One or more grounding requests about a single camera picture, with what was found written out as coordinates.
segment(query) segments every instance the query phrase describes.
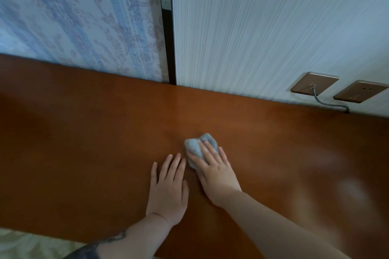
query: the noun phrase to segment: right hand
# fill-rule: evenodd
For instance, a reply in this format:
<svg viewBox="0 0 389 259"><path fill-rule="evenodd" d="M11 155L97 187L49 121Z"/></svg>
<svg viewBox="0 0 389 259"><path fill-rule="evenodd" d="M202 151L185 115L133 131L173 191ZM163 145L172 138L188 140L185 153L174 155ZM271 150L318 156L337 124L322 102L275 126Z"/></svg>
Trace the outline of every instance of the right hand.
<svg viewBox="0 0 389 259"><path fill-rule="evenodd" d="M198 144L209 165L192 152L186 153L202 171L197 171L197 176L208 198L216 206L224 208L231 195L242 191L238 179L221 147L219 155L209 142L198 140Z"/></svg>

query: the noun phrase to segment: cleaning rag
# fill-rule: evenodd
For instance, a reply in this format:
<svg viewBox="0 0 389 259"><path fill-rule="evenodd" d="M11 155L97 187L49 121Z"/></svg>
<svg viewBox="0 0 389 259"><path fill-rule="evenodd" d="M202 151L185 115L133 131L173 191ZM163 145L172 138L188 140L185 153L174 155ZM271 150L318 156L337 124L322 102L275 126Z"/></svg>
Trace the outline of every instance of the cleaning rag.
<svg viewBox="0 0 389 259"><path fill-rule="evenodd" d="M195 139L195 138L187 139L184 142L185 148L188 151L192 152L194 155L196 155L197 157L203 159L206 163L208 163L207 160L204 158L203 152L200 149L200 145L197 142L198 139L200 139L201 141L208 141L212 145L212 147L217 151L217 153L219 153L219 150L217 149L217 147L218 147L217 142L216 142L216 140L214 140L214 138L209 133L203 134L202 136L200 136L197 139ZM191 168L195 169L196 171L199 170L196 163L193 162L193 160L191 160L189 157L188 157L188 164Z"/></svg>

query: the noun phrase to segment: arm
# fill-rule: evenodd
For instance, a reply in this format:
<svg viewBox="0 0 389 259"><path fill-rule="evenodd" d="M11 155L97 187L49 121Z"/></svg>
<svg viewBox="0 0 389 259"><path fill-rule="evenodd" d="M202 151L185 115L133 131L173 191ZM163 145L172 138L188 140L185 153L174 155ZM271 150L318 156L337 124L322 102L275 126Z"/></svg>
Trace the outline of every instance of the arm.
<svg viewBox="0 0 389 259"><path fill-rule="evenodd" d="M209 165L192 153L187 154L202 170L197 174L205 193L216 206L227 211L266 258L348 258L243 193L223 149L219 148L219 155L208 142L199 145Z"/></svg>
<svg viewBox="0 0 389 259"><path fill-rule="evenodd" d="M157 163L151 168L151 186L146 217L115 237L86 245L65 259L151 258L178 224L187 208L189 188L184 180L186 160L168 155L157 181Z"/></svg>

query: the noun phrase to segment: brown table surface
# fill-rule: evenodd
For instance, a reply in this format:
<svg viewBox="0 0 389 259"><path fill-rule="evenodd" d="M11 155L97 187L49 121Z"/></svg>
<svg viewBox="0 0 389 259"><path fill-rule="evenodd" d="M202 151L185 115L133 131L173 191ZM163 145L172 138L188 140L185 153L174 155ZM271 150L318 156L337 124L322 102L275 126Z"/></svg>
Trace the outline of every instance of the brown table surface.
<svg viewBox="0 0 389 259"><path fill-rule="evenodd" d="M354 259L388 256L389 121L0 56L0 227L80 242L144 217L154 161L211 133L242 189ZM157 254L257 258L187 168Z"/></svg>

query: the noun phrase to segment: cord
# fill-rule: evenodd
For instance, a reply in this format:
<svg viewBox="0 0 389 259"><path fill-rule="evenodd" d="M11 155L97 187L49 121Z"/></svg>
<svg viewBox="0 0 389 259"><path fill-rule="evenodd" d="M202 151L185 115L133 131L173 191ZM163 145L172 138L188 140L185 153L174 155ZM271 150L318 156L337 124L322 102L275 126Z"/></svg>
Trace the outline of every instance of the cord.
<svg viewBox="0 0 389 259"><path fill-rule="evenodd" d="M317 102L318 102L319 104L327 105L327 106L329 106L329 107L343 107L343 108L346 109L346 111L345 111L346 114L349 114L349 113L350 113L350 109L349 109L348 106L346 106L346 105L333 105L333 104L326 104L326 103L324 103L324 102L321 102L320 99L318 99L317 94L316 94L316 85L312 85L312 86L311 86L311 89L312 89L312 91L313 91L313 93L314 93L315 99L317 100Z"/></svg>

